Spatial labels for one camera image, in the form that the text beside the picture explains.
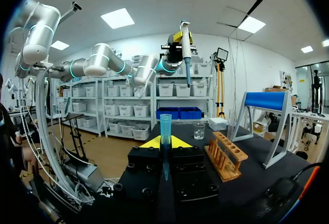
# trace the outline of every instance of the test tube rack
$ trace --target test tube rack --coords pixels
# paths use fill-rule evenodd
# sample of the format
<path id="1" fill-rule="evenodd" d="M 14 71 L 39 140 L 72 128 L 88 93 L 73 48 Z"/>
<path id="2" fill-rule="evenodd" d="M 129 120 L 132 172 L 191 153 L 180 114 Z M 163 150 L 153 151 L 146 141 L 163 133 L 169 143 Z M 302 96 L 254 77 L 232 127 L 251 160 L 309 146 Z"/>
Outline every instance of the test tube rack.
<path id="1" fill-rule="evenodd" d="M 239 178 L 242 173 L 239 171 L 241 162 L 248 159 L 248 156 L 232 143 L 221 132 L 213 132 L 216 140 L 210 139 L 210 144 L 205 146 L 205 151 L 219 174 L 222 182 Z M 228 152 L 236 160 L 234 164 L 228 155 L 218 145 L 224 147 L 225 152 Z"/>

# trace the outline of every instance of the white box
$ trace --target white box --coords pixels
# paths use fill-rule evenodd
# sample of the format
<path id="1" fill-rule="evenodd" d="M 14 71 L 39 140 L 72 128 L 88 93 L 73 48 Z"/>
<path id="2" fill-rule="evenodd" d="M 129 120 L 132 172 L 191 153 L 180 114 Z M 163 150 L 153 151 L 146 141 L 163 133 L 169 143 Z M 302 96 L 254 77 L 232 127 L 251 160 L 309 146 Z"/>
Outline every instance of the white box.
<path id="1" fill-rule="evenodd" d="M 197 63 L 195 65 L 196 65 L 197 74 L 204 75 L 204 76 L 209 76 L 210 75 L 211 64 Z"/>
<path id="2" fill-rule="evenodd" d="M 176 85 L 176 95 L 178 97 L 189 97 L 191 93 L 191 88 L 187 87 L 187 84 L 175 84 Z"/>
<path id="3" fill-rule="evenodd" d="M 133 125 L 123 125 L 121 124 L 121 130 L 122 134 L 126 136 L 132 136 L 133 135 Z"/>
<path id="4" fill-rule="evenodd" d="M 109 131 L 111 133 L 120 133 L 121 132 L 121 124 L 123 124 L 122 122 L 118 122 L 118 123 L 109 123 Z"/>
<path id="5" fill-rule="evenodd" d="M 131 117 L 134 114 L 134 109 L 129 105 L 119 105 L 120 116 Z"/>
<path id="6" fill-rule="evenodd" d="M 77 126 L 78 126 L 78 128 L 83 126 L 83 119 L 84 118 L 85 118 L 85 116 L 77 117 Z"/>
<path id="7" fill-rule="evenodd" d="M 158 84 L 159 86 L 159 96 L 161 97 L 172 97 L 174 84 Z"/>
<path id="8" fill-rule="evenodd" d="M 150 125 L 136 124 L 132 129 L 134 139 L 145 141 L 150 135 Z"/>
<path id="9" fill-rule="evenodd" d="M 86 87 L 86 96 L 87 97 L 95 97 L 96 96 L 96 92 L 95 92 L 96 87 Z M 101 88 L 97 89 L 97 97 L 101 96 Z"/>
<path id="10" fill-rule="evenodd" d="M 194 74 L 195 72 L 195 64 L 194 63 L 190 63 L 190 74 Z M 185 62 L 183 62 L 179 68 L 179 73 L 183 74 L 186 76 L 186 64 Z"/>
<path id="11" fill-rule="evenodd" d="M 120 96 L 120 88 L 119 86 L 108 86 L 107 87 L 107 96 L 109 97 L 119 97 Z"/>
<path id="12" fill-rule="evenodd" d="M 86 88 L 74 88 L 73 97 L 85 97 L 86 96 Z"/>
<path id="13" fill-rule="evenodd" d="M 134 92 L 134 96 L 135 97 L 138 97 L 139 93 L 142 94 L 142 92 L 144 91 L 144 87 L 142 88 L 138 88 L 135 92 Z M 146 87 L 146 90 L 145 90 L 145 97 L 149 97 L 150 96 L 150 88 L 149 87 Z"/>
<path id="14" fill-rule="evenodd" d="M 83 112 L 87 110 L 87 103 L 85 102 L 72 102 L 74 112 Z"/>
<path id="15" fill-rule="evenodd" d="M 135 117 L 147 117 L 150 115 L 150 106 L 139 104 L 134 106 Z"/>
<path id="16" fill-rule="evenodd" d="M 133 90 L 129 88 L 128 86 L 120 86 L 120 96 L 121 97 L 132 97 L 133 96 Z"/>
<path id="17" fill-rule="evenodd" d="M 193 84 L 193 96 L 205 97 L 207 95 L 207 84 Z"/>
<path id="18" fill-rule="evenodd" d="M 63 89 L 63 97 L 67 97 L 67 89 Z"/>
<path id="19" fill-rule="evenodd" d="M 223 118 L 209 118 L 209 127 L 214 131 L 217 130 L 225 130 L 226 129 L 227 120 Z"/>
<path id="20" fill-rule="evenodd" d="M 83 118 L 83 126 L 84 127 L 93 127 L 96 125 L 96 117 L 86 117 Z"/>
<path id="21" fill-rule="evenodd" d="M 105 114 L 109 116 L 119 115 L 119 106 L 118 105 L 105 105 Z"/>

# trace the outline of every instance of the metal frame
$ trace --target metal frame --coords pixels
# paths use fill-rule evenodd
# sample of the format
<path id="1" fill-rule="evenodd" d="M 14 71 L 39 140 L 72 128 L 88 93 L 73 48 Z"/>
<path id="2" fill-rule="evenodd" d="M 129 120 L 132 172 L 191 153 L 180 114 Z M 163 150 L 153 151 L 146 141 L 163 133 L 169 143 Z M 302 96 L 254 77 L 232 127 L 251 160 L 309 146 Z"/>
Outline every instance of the metal frame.
<path id="1" fill-rule="evenodd" d="M 253 117 L 251 115 L 250 106 L 245 105 L 246 96 L 247 96 L 247 92 L 245 92 L 245 94 L 243 96 L 239 117 L 236 121 L 236 125 L 235 125 L 234 131 L 233 131 L 233 138 L 232 138 L 233 142 L 244 140 L 244 139 L 249 139 L 249 138 L 253 137 L 253 129 L 252 129 Z M 269 153 L 265 159 L 265 162 L 263 163 L 263 167 L 265 169 L 267 169 L 286 155 L 287 149 L 291 143 L 290 124 L 291 124 L 291 116 L 292 116 L 293 109 L 292 109 L 292 105 L 291 105 L 290 91 L 285 91 L 285 93 L 284 93 L 284 100 L 283 100 L 283 106 L 282 106 L 281 111 L 272 110 L 272 109 L 268 109 L 268 108 L 260 108 L 260 107 L 256 107 L 256 106 L 254 106 L 254 108 L 257 108 L 257 109 L 259 108 L 261 110 L 267 110 L 267 111 L 273 111 L 274 113 L 281 114 L 280 123 L 279 123 L 276 137 L 275 137 L 274 142 L 273 142 L 273 144 L 269 150 Z M 237 137 L 236 136 L 237 130 L 239 129 L 239 124 L 242 120 L 243 113 L 245 112 L 246 109 L 248 110 L 248 114 L 249 114 L 249 134 Z M 277 155 L 275 155 L 275 152 L 276 152 L 278 144 L 280 142 L 280 138 L 282 136 L 282 132 L 283 132 L 285 125 L 286 125 L 286 136 L 285 136 L 285 140 L 284 140 L 284 145 L 283 145 L 281 152 L 278 153 Z"/>

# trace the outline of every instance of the glass cup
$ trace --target glass cup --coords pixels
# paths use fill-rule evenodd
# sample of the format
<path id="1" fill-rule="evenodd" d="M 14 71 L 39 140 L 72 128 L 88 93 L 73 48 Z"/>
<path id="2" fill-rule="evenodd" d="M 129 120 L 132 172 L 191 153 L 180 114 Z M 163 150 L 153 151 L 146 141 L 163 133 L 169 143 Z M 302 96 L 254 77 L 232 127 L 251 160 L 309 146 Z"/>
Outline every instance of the glass cup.
<path id="1" fill-rule="evenodd" d="M 205 124 L 196 124 L 194 127 L 194 139 L 201 140 L 205 137 Z"/>

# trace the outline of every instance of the light fixture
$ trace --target light fixture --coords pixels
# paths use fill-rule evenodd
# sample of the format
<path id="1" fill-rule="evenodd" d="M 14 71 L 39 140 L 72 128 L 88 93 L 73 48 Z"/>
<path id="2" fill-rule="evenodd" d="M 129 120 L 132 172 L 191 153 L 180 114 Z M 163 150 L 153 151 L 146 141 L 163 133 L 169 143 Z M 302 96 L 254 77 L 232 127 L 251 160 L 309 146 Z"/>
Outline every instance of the light fixture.
<path id="1" fill-rule="evenodd" d="M 56 41 L 53 44 L 51 44 L 50 46 L 55 48 L 55 49 L 58 49 L 58 50 L 64 50 L 65 48 L 67 48 L 70 45 L 68 45 L 66 43 L 63 43 L 61 41 Z"/>
<path id="2" fill-rule="evenodd" d="M 101 18 L 104 19 L 112 29 L 135 24 L 125 8 L 104 14 Z"/>
<path id="3" fill-rule="evenodd" d="M 324 40 L 324 41 L 322 42 L 322 47 L 327 47 L 327 46 L 329 46 L 329 39 Z"/>
<path id="4" fill-rule="evenodd" d="M 262 29 L 266 24 L 262 21 L 257 20 L 254 17 L 247 17 L 238 27 L 241 30 L 248 31 L 250 33 L 256 33 L 260 29 Z"/>
<path id="5" fill-rule="evenodd" d="M 307 46 L 304 48 L 301 48 L 301 50 L 303 51 L 303 53 L 309 53 L 313 51 L 313 48 L 311 46 Z"/>

